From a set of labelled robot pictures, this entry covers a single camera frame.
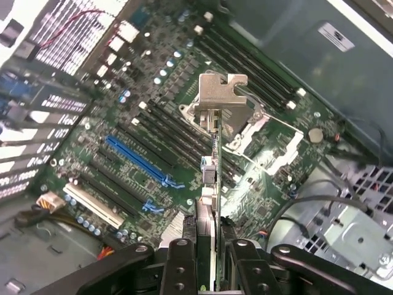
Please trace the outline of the black expansion slot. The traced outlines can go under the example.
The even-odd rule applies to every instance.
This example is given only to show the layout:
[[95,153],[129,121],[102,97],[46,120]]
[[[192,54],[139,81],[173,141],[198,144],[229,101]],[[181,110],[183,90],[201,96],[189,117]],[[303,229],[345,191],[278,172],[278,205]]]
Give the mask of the black expansion slot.
[[157,216],[165,212],[162,208],[153,207],[146,197],[98,162],[89,161],[80,172],[80,177],[88,187],[132,218],[142,212]]

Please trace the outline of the white expansion slot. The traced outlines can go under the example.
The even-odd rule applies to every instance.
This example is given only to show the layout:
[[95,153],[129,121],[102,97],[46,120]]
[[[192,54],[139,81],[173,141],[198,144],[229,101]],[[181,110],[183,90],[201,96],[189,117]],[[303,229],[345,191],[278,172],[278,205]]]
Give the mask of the white expansion slot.
[[82,204],[85,208],[97,215],[110,226],[119,229],[125,222],[122,217],[115,214],[107,205],[101,203],[98,199],[94,198],[88,192],[85,192],[73,183],[67,183],[64,186],[63,191],[76,199],[77,202]]

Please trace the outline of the blue expansion slot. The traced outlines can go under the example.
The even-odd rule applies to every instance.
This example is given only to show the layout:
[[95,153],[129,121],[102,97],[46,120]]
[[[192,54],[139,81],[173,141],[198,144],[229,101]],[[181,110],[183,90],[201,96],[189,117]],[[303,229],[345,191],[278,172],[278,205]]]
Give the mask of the blue expansion slot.
[[163,173],[156,166],[145,160],[142,156],[128,148],[123,142],[119,141],[116,137],[109,135],[106,137],[105,142],[119,154],[124,156],[127,160],[132,162],[146,172],[151,178],[158,181],[163,187],[172,187],[175,189],[183,189],[183,183],[177,183],[170,175]]

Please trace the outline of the metal drive cage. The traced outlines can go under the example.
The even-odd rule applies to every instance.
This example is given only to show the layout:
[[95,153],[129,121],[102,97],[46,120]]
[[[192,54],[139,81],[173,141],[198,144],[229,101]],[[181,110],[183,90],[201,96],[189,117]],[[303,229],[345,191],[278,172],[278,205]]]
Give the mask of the metal drive cage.
[[354,199],[369,211],[332,201],[296,203],[270,231],[267,251],[286,243],[375,281],[393,280],[393,167],[326,157],[299,193]]

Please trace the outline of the green motherboard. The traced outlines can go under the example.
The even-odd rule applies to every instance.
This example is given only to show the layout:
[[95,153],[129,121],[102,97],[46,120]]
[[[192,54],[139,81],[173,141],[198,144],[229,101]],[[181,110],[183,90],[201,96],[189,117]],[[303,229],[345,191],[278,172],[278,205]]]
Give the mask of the green motherboard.
[[[199,38],[214,19],[196,6],[173,2],[159,9],[147,7],[133,18],[146,37],[152,58],[134,57],[113,78],[97,81],[98,98],[87,116],[62,145],[42,176],[42,185],[62,197],[66,205],[57,216],[84,227],[105,243],[145,240],[158,244],[180,232],[185,215],[194,209],[202,190],[200,162],[212,148],[208,135],[183,120],[179,106],[197,96],[200,74],[228,72],[200,47]],[[244,154],[265,167],[285,153],[295,134],[304,133],[298,156],[270,176],[243,157],[222,151],[222,215],[235,223],[240,237],[265,235],[280,208],[297,196],[302,184],[340,139],[344,125],[337,116],[310,94],[277,104],[248,88],[236,89],[256,109],[262,105],[269,121],[255,133]],[[321,128],[324,140],[310,143],[308,132]],[[163,187],[137,165],[127,160],[105,139],[112,135],[156,166],[183,189]],[[162,216],[142,212],[132,218],[102,198],[80,177],[89,161],[106,167],[155,208]],[[73,183],[107,205],[125,222],[116,229],[63,191]]]

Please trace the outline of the metal socket cover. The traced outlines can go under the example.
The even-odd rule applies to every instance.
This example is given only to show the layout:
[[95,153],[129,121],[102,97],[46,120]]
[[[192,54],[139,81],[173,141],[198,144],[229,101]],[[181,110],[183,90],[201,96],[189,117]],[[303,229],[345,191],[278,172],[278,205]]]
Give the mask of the metal socket cover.
[[225,147],[223,147],[223,150],[245,158],[250,163],[253,163],[259,170],[262,170],[270,176],[274,176],[281,167],[290,165],[298,156],[298,145],[304,138],[304,133],[296,128],[294,130],[295,134],[285,147],[285,153],[275,158],[274,161],[269,163],[267,167],[265,167],[264,163],[256,162],[244,154],[244,151],[252,141],[252,134],[254,132],[251,130],[248,130],[245,135],[237,135],[230,144],[227,144]]

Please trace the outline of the coin cell battery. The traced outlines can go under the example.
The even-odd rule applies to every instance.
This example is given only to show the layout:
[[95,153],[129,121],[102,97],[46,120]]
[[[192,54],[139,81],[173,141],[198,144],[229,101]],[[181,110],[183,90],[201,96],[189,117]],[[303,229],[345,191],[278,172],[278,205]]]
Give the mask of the coin cell battery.
[[312,128],[308,132],[310,143],[319,144],[324,140],[324,133],[321,128]]

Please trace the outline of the CPU socket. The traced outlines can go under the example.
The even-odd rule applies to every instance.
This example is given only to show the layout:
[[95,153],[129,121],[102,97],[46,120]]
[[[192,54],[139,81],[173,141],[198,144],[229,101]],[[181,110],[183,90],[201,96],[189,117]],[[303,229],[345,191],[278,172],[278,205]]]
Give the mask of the CPU socket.
[[[198,99],[199,95],[190,104],[181,104],[179,110],[185,122],[200,133],[207,135],[207,131],[200,127],[195,117],[193,105]],[[222,136],[227,148],[243,153],[252,142],[253,135],[269,121],[269,117],[263,112],[262,105],[257,104],[255,107],[256,109],[247,104],[222,111]]]

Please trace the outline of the white header connector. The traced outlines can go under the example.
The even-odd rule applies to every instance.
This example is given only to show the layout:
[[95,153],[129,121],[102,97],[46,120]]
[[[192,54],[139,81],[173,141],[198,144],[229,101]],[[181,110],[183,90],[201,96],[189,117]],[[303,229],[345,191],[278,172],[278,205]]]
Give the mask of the white header connector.
[[139,30],[135,28],[131,23],[123,21],[119,24],[117,34],[128,43],[132,43],[138,36]]
[[108,46],[113,52],[121,52],[125,46],[125,42],[120,37],[114,36]]

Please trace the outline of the black open PC case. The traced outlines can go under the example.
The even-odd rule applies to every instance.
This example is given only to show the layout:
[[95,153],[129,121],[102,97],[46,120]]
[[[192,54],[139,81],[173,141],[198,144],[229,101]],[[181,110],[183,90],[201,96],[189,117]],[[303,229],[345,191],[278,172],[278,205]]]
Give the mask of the black open PC case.
[[[51,160],[98,98],[96,82],[113,78],[134,57],[152,58],[134,16],[170,2],[222,20],[337,116],[344,130],[315,169],[326,157],[393,167],[393,0],[0,0],[0,295],[32,295],[135,243],[157,251],[182,237],[186,216],[197,218],[201,194],[178,234],[158,244],[105,243],[60,219],[65,200],[42,185]],[[120,37],[123,21],[139,34],[113,52],[108,45]],[[324,23],[355,47],[341,52],[318,32]],[[274,247],[264,246],[278,218],[308,200],[369,211],[354,199],[302,198],[298,192],[265,235],[238,236],[222,206],[220,218],[233,221],[239,239],[270,253]],[[233,284],[236,272],[223,234],[220,290],[211,293],[200,285],[198,268],[209,269],[209,251],[206,245],[199,250],[199,243],[196,230],[197,295],[244,295]]]

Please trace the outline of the white case sticker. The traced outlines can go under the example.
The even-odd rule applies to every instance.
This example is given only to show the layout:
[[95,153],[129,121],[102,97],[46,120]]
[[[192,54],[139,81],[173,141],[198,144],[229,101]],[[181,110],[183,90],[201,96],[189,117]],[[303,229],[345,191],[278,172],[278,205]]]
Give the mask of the white case sticker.
[[330,41],[335,47],[337,47],[341,52],[347,52],[355,47],[355,45],[347,37],[345,37],[330,23],[324,23],[318,29],[318,32],[323,35],[328,41]]

